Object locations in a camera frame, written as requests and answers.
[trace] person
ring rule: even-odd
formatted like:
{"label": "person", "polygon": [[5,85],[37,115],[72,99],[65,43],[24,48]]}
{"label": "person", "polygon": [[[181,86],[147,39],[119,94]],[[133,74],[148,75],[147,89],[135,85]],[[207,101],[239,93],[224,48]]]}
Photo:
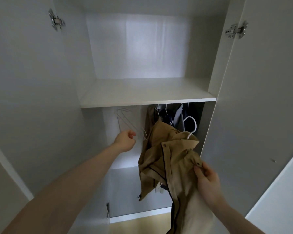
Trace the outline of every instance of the person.
{"label": "person", "polygon": [[[18,213],[2,234],[66,234],[77,215],[100,184],[116,157],[133,148],[136,133],[126,130],[97,156],[70,169],[47,185]],[[231,208],[220,189],[220,182],[206,163],[203,172],[194,166],[197,188],[215,216],[231,234],[263,234]]]}

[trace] beige floor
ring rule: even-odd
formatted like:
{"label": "beige floor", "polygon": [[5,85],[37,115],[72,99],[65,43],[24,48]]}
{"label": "beige floor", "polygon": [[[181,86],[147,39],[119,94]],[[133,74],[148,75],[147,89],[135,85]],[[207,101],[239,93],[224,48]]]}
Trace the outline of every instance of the beige floor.
{"label": "beige floor", "polygon": [[170,213],[110,224],[109,234],[166,234],[170,229]]}

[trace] person's right arm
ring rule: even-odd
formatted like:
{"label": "person's right arm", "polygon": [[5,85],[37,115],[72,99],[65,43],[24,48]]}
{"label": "person's right arm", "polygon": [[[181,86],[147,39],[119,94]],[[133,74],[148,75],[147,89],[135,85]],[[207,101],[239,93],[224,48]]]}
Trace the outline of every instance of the person's right arm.
{"label": "person's right arm", "polygon": [[198,166],[194,166],[197,188],[206,204],[227,230],[231,234],[265,234],[227,204],[220,189],[218,174],[205,162],[202,166],[203,172]]}

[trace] brown garment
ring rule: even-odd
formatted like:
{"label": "brown garment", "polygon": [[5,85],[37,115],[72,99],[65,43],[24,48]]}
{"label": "brown garment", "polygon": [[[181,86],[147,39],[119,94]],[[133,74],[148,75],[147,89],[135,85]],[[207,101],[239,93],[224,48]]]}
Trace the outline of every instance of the brown garment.
{"label": "brown garment", "polygon": [[172,225],[169,234],[209,233],[213,213],[197,190],[193,165],[202,165],[193,151],[198,140],[189,132],[179,132],[158,121],[151,128],[139,158],[142,200],[158,182],[163,183],[173,201]]}

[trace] hand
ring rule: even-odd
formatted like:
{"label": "hand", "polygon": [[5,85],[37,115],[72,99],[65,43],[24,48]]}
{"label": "hand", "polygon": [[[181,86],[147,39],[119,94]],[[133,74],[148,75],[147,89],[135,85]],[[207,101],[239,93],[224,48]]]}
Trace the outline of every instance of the hand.
{"label": "hand", "polygon": [[204,173],[201,168],[194,166],[194,172],[197,176],[197,189],[202,195],[205,203],[215,213],[227,204],[220,189],[218,174],[215,173],[207,164],[202,163]]}
{"label": "hand", "polygon": [[125,130],[119,133],[113,145],[117,146],[121,153],[127,152],[133,148],[136,143],[136,140],[133,138],[136,136],[136,133],[132,130]]}

